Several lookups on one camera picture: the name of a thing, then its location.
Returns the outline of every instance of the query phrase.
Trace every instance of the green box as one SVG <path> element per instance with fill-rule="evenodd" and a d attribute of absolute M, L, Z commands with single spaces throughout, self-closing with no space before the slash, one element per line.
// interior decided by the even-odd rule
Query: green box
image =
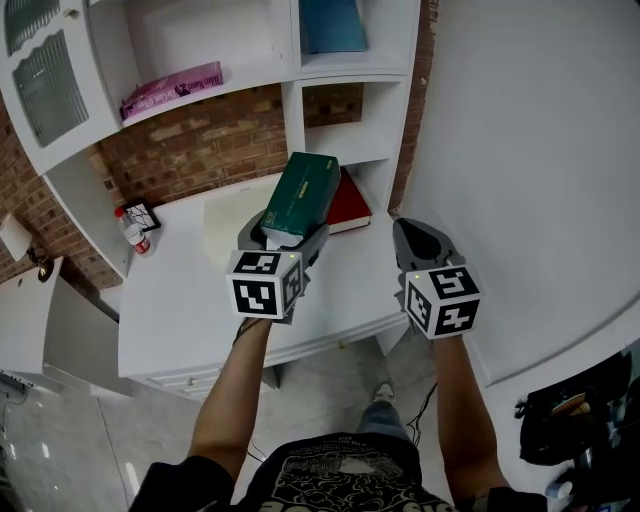
<path fill-rule="evenodd" d="M 293 153 L 260 221 L 262 232 L 279 246 L 299 244 L 326 222 L 339 183 L 337 158 Z"/>

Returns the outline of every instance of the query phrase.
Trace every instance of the forearm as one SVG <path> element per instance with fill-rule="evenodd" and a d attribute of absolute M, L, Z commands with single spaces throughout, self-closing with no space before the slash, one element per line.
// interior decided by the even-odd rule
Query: forearm
<path fill-rule="evenodd" d="M 437 340 L 434 349 L 438 436 L 454 499 L 508 485 L 498 465 L 493 423 L 462 337 Z"/>
<path fill-rule="evenodd" d="M 209 457 L 236 480 L 251 441 L 270 320 L 260 320 L 238 338 L 193 432 L 189 455 Z"/>

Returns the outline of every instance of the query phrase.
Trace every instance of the brick wall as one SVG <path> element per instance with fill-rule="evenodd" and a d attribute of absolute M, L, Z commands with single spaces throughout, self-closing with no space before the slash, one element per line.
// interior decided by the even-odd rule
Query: brick wall
<path fill-rule="evenodd" d="M 62 275 L 82 293 L 121 283 L 31 167 L 0 98 L 0 220 L 10 212 L 34 235 L 38 248 L 54 258 L 65 256 Z M 26 256 L 14 261 L 0 242 L 0 283 L 32 267 Z"/>
<path fill-rule="evenodd" d="M 407 119 L 402 135 L 402 147 L 398 160 L 398 169 L 393 182 L 389 212 L 397 214 L 402 205 L 404 190 L 413 165 L 413 156 L 418 142 L 420 122 L 424 112 L 427 85 L 431 73 L 431 61 L 433 59 L 434 33 L 432 24 L 438 20 L 438 1 L 421 0 L 420 21 L 418 26 L 418 43 L 416 47 L 416 59 L 411 80 L 411 95 L 407 109 Z"/>
<path fill-rule="evenodd" d="M 302 106 L 305 127 L 360 121 L 363 93 L 362 83 L 303 87 Z"/>
<path fill-rule="evenodd" d="M 362 84 L 310 88 L 309 126 L 360 120 Z M 287 162 L 280 84 L 170 110 L 99 142 L 91 159 L 114 202 L 159 205 L 281 172 Z"/>

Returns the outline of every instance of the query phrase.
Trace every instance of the black t-shirt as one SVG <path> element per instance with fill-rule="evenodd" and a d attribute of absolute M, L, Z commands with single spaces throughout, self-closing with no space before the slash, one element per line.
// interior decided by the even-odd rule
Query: black t-shirt
<path fill-rule="evenodd" d="M 286 444 L 256 471 L 246 496 L 229 505 L 229 474 L 204 457 L 182 464 L 155 463 L 131 512 L 229 509 L 260 512 L 448 512 L 454 510 L 422 486 L 418 450 L 381 434 L 332 434 Z M 493 489 L 464 509 L 486 512 L 546 511 L 546 499 Z"/>

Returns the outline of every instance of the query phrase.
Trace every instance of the teal book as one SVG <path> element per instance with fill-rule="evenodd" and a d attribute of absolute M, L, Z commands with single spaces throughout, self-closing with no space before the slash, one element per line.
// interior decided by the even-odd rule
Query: teal book
<path fill-rule="evenodd" d="M 327 221 L 340 183 L 332 156 L 295 152 L 260 221 L 262 232 L 281 247 L 294 247 Z"/>
<path fill-rule="evenodd" d="M 355 0 L 300 0 L 300 22 L 305 53 L 367 49 Z"/>

